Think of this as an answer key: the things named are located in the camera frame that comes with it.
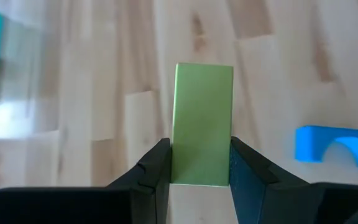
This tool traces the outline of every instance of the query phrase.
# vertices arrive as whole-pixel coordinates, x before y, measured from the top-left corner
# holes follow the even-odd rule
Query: wooden floor
[[[358,0],[0,0],[0,188],[103,186],[170,137],[175,64],[234,66],[232,135],[309,181],[295,129],[358,129]],[[229,188],[172,185],[170,223],[236,223]]]

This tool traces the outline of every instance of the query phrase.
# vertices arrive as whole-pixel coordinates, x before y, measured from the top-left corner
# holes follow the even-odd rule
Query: blue arch block
[[[328,146],[338,142],[345,145],[358,165],[358,130],[304,126],[296,130],[295,159],[303,162],[322,162]]]

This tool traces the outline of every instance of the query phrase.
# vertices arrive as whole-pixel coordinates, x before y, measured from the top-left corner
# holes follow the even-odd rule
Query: light wood surface
[[[309,181],[358,184],[358,0],[0,0],[0,188],[103,186],[172,133],[175,65],[234,66],[232,135]],[[236,223],[229,188],[173,185],[170,223]]]

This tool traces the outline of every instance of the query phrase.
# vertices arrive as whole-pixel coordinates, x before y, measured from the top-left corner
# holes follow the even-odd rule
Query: green rectangular block
[[[229,185],[233,67],[179,63],[173,105],[173,184]]]

